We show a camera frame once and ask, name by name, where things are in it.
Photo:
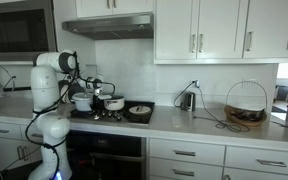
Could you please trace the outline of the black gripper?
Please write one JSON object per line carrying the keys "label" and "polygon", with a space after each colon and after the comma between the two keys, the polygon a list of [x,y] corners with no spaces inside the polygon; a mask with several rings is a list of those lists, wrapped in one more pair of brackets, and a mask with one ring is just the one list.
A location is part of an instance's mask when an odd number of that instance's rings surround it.
{"label": "black gripper", "polygon": [[93,104],[92,108],[93,110],[97,110],[98,106],[100,105],[100,98],[99,96],[102,94],[102,89],[94,89],[93,91]]}

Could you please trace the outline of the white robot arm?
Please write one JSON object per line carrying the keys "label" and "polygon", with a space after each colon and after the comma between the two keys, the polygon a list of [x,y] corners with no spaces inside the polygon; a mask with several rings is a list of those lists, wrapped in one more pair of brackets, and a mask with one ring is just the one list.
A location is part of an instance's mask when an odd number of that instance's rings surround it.
{"label": "white robot arm", "polygon": [[76,54],[66,50],[39,54],[31,70],[31,90],[33,95],[33,116],[31,124],[42,133],[42,163],[31,172],[28,180],[69,180],[72,176],[67,159],[66,135],[70,131],[70,121],[57,113],[61,100],[57,73],[70,73],[78,78],[83,88],[99,89],[102,80],[97,77],[87,79],[79,76]]}

